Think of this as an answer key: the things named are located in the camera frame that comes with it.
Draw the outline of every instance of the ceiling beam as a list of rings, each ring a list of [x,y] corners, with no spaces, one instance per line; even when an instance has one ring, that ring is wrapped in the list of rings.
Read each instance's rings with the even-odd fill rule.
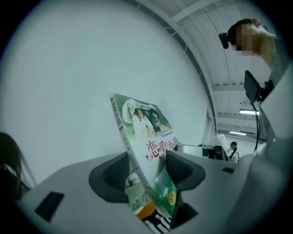
[[[231,93],[245,91],[244,85],[217,85],[212,87],[214,93]]]
[[[193,56],[195,57],[199,67],[202,70],[202,73],[204,75],[204,79],[206,80],[206,84],[208,87],[208,92],[211,94],[211,104],[214,108],[214,113],[215,113],[215,122],[216,122],[216,130],[218,130],[218,122],[217,122],[217,107],[216,107],[216,100],[214,95],[212,95],[212,82],[211,78],[209,77],[208,69],[206,67],[206,63],[202,60],[201,55],[198,53],[198,49],[194,46],[193,42],[191,39],[185,34],[183,30],[179,30],[180,27],[176,23],[174,19],[169,17],[163,10],[155,6],[153,3],[151,3],[149,0],[136,0],[136,2],[142,4],[158,16],[160,16],[166,23],[168,23],[175,31],[178,31],[177,34],[182,38],[184,43],[187,45]]]
[[[239,128],[241,126],[232,126],[232,125],[226,125],[226,124],[218,124],[218,127],[220,129],[226,129],[228,131],[235,131],[235,132],[238,132],[239,131]],[[245,128],[245,127],[242,127],[241,128],[241,132],[246,132],[246,133],[252,133],[252,134],[256,134],[256,129],[253,129],[253,128]]]
[[[225,131],[221,131],[221,130],[217,131],[216,134],[224,134],[227,137],[239,138],[239,139],[249,140],[249,141],[254,141],[254,142],[256,141],[256,139],[254,137],[250,137],[247,135],[246,136],[237,136],[235,134],[229,134],[229,133],[227,133]]]
[[[247,120],[247,121],[256,121],[256,118],[252,118],[250,115],[235,115],[235,114],[217,114],[218,118],[225,118],[225,119],[240,119],[240,120]]]
[[[173,16],[172,20],[174,20],[175,22],[178,22],[182,20],[183,18],[189,16],[191,13],[218,1],[220,0],[201,0],[199,2],[195,2],[194,4],[190,5],[189,7],[186,7],[181,12]]]

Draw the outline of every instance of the book cover photo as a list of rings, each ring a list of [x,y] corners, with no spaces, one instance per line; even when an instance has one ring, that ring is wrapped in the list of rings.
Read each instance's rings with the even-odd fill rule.
[[[156,207],[172,217],[177,189],[166,171],[166,151],[181,142],[156,105],[119,94],[112,94],[110,100],[138,178]]]

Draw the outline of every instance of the fluorescent light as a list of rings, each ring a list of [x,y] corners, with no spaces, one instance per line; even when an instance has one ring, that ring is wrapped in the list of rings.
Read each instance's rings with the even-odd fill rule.
[[[237,132],[231,132],[231,131],[230,131],[230,133],[236,134],[236,135],[241,135],[241,136],[246,136],[246,133],[237,133]]]
[[[240,110],[239,114],[245,114],[245,115],[255,115],[254,110]]]

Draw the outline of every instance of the person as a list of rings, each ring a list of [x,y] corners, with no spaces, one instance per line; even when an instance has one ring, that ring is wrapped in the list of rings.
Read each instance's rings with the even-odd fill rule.
[[[275,34],[268,32],[257,19],[242,19],[232,25],[228,30],[227,41],[243,54],[262,58],[271,69],[269,80],[274,86],[290,63],[284,42]]]
[[[145,115],[149,121],[152,121],[151,113],[148,110],[145,110]]]
[[[152,125],[154,126],[154,130],[156,133],[170,129],[168,126],[165,126],[161,123],[159,113],[157,111],[151,110],[151,117],[152,117]]]
[[[144,110],[136,108],[132,116],[132,122],[136,137],[155,136],[154,127],[144,114]]]
[[[233,141],[230,144],[230,148],[233,152],[230,154],[229,158],[232,162],[237,163],[240,160],[239,153],[237,152],[237,142]]]

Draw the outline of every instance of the book cover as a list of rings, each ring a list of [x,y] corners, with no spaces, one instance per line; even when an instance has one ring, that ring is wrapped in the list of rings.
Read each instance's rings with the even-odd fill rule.
[[[130,161],[157,208],[172,217],[177,189],[169,177],[166,151],[180,144],[160,109],[143,101],[112,94],[111,105]]]

